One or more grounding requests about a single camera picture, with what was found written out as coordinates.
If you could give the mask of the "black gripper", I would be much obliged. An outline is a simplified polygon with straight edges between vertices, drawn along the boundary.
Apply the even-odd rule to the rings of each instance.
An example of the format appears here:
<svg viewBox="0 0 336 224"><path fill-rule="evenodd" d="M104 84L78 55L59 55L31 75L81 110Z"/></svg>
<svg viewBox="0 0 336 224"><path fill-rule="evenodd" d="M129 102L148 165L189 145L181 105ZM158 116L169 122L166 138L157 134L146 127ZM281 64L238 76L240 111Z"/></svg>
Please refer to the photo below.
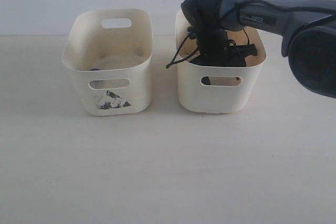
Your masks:
<svg viewBox="0 0 336 224"><path fill-rule="evenodd" d="M233 39L229 39L227 31L221 28L199 32L193 26L189 26L187 32L196 40L199 51L199 55L191 58L189 62L198 66L245 67L247 57L258 55L255 44L248 41L239 45ZM211 85L209 77L203 77L201 83Z"/></svg>

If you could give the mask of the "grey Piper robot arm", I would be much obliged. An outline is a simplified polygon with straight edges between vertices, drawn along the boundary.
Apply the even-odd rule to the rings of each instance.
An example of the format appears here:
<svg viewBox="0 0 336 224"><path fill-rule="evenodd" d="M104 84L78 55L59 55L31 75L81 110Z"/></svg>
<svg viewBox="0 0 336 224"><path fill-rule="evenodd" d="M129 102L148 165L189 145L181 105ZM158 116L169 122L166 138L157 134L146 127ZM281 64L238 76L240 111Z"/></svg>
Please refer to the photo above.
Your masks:
<svg viewBox="0 0 336 224"><path fill-rule="evenodd" d="M193 64L245 67L256 46L228 32L259 29L282 37L281 55L303 87L335 97L335 0L184 0L181 11L200 51Z"/></svg>

